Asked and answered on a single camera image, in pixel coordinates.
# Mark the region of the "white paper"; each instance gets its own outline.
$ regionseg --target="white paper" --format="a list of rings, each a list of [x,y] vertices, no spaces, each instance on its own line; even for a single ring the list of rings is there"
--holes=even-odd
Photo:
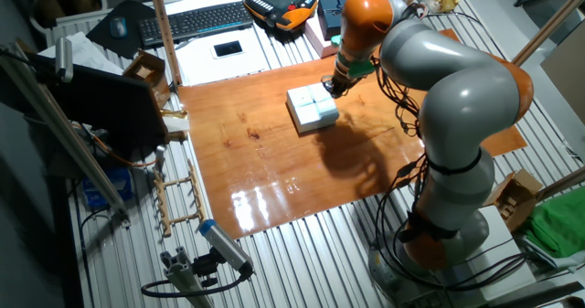
[[[69,35],[66,39],[71,41],[71,54],[74,64],[110,72],[116,75],[122,75],[123,70],[106,59],[93,43],[85,37],[83,32]],[[56,53],[55,50],[55,47],[50,47],[38,54],[43,57],[54,58]]]
[[[214,46],[233,41],[239,41],[242,53],[213,57]],[[176,57],[187,76],[188,85],[231,79],[269,69],[254,28],[194,39],[177,50]]]
[[[168,15],[174,15],[185,11],[196,10],[202,7],[234,2],[241,2],[241,0],[182,0],[165,5],[165,10]]]

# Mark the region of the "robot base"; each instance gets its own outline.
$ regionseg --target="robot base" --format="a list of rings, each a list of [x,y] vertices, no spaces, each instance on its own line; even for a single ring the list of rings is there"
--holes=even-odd
[[[463,281],[470,276],[476,274],[485,268],[494,265],[501,259],[510,257],[520,253],[517,245],[512,238],[510,232],[505,226],[504,221],[500,217],[496,207],[483,207],[479,210],[487,220],[489,225],[489,236],[485,243],[474,253],[472,253],[472,260],[461,263],[459,265],[446,268],[442,271],[435,272],[434,276],[427,275],[422,279],[430,282],[439,282],[441,284],[455,284]],[[393,233],[387,234],[388,245],[392,245]],[[509,276],[500,281],[484,286],[481,289],[469,292],[444,292],[440,290],[430,289],[429,287],[418,285],[414,281],[407,280],[394,272],[382,258],[382,254],[390,263],[394,263],[386,249],[373,248],[368,253],[368,267],[370,274],[378,288],[386,295],[386,297],[394,303],[396,307],[478,307],[485,303],[499,298],[505,294],[513,292],[517,289],[523,288],[536,280],[524,263],[524,265],[511,273]],[[469,281],[465,285],[471,285],[478,281],[483,281],[492,276],[497,269],[488,271],[485,274],[478,276],[474,281]]]

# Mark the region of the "wooden tabletop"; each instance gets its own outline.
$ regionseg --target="wooden tabletop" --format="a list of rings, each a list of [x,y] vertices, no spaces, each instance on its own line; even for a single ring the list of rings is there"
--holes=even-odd
[[[374,76],[335,101],[334,126],[299,135],[286,91],[331,75],[334,61],[179,88],[213,218],[233,238],[386,191],[423,153]],[[410,92],[422,102],[424,92]],[[525,146],[516,127],[484,141],[492,155]]]

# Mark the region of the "small white block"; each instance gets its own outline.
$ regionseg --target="small white block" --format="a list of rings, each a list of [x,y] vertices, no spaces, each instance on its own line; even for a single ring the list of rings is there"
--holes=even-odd
[[[319,120],[321,120],[319,110],[317,110],[317,106],[314,103],[303,107],[297,107],[295,110],[301,126],[306,127],[307,124],[319,122]]]
[[[299,133],[335,124],[339,118],[335,101],[321,83],[288,90],[286,104]]]
[[[339,112],[337,111],[337,106],[335,106],[335,101],[333,99],[329,99],[326,101],[320,101],[316,103],[317,110],[319,111],[319,118],[322,121],[325,120],[337,120],[339,118]]]
[[[311,97],[313,97],[314,102],[333,100],[333,98],[331,98],[331,94],[329,94],[329,92],[327,92],[327,90],[323,87],[323,83],[309,85],[308,88],[311,92]]]
[[[287,101],[290,101],[292,106],[298,108],[313,103],[313,97],[307,87],[288,90],[286,92]]]

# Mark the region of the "green cloth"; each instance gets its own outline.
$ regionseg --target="green cloth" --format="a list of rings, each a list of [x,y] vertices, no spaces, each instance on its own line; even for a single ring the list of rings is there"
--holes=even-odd
[[[552,258],[585,250],[585,187],[536,207],[525,223],[525,232]]]

